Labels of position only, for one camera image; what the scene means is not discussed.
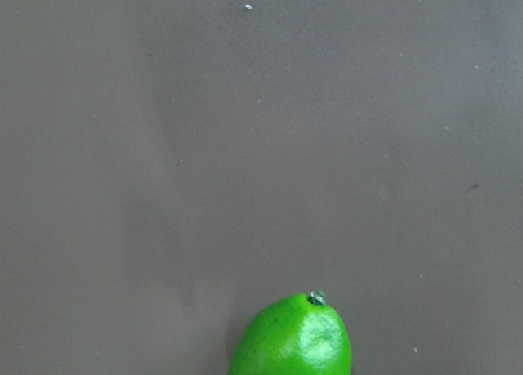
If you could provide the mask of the green lime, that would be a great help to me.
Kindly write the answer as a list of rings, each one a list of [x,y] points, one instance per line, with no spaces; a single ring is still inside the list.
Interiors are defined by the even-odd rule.
[[[350,374],[346,326],[320,290],[285,297],[250,321],[229,374]]]

